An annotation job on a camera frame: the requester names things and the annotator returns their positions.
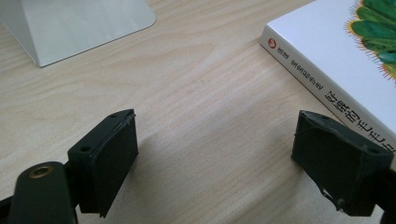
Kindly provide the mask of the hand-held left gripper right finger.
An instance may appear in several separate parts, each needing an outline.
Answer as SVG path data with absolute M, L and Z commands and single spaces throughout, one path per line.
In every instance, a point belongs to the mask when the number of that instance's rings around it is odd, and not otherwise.
M 394 215 L 394 154 L 343 124 L 300 111 L 291 157 L 338 211 L 368 217 L 379 206 Z

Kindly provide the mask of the white book with green print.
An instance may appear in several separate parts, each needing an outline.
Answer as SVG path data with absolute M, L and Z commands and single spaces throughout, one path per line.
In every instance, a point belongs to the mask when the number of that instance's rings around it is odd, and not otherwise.
M 396 171 L 396 0 L 314 0 L 265 24 L 260 44 Z

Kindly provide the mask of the grey metal bookend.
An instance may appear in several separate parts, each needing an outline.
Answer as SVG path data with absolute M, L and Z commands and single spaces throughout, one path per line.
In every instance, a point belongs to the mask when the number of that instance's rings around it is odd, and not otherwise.
M 0 0 L 0 22 L 40 67 L 153 25 L 145 0 Z

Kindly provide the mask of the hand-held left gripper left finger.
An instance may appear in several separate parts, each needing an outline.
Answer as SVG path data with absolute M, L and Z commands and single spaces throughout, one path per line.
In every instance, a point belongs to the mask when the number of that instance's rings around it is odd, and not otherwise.
M 105 217 L 138 155 L 133 109 L 107 116 L 68 152 L 82 213 Z

